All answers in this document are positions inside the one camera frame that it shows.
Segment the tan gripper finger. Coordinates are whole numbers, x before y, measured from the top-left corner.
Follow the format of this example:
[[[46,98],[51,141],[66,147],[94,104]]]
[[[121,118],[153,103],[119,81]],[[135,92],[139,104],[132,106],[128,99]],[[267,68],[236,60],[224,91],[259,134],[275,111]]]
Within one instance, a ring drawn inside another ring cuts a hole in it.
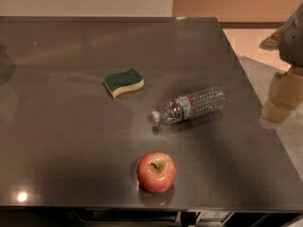
[[[264,39],[260,47],[265,50],[278,50],[283,27],[276,29],[270,36]]]
[[[292,66],[285,73],[275,73],[261,115],[267,121],[282,123],[302,102],[303,68]]]

